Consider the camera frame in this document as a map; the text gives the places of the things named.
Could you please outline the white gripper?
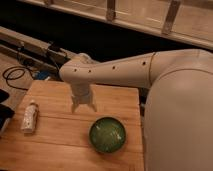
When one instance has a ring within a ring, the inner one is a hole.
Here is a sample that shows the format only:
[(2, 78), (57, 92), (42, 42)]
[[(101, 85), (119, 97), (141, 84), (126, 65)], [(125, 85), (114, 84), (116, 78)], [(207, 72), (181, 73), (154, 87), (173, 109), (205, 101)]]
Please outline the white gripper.
[(72, 100), (73, 100), (73, 104), (71, 105), (72, 113), (75, 113), (79, 104), (88, 104), (88, 106), (94, 112), (97, 112), (96, 104), (91, 102), (92, 91), (89, 84), (87, 83), (71, 84), (70, 88), (72, 91)]

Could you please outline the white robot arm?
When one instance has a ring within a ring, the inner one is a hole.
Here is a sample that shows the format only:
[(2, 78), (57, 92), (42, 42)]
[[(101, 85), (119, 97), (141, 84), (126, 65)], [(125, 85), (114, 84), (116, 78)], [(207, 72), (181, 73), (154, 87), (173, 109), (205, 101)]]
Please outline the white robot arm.
[(152, 52), (97, 62), (80, 53), (60, 68), (73, 108), (93, 106), (90, 85), (146, 88), (146, 171), (213, 171), (213, 53)]

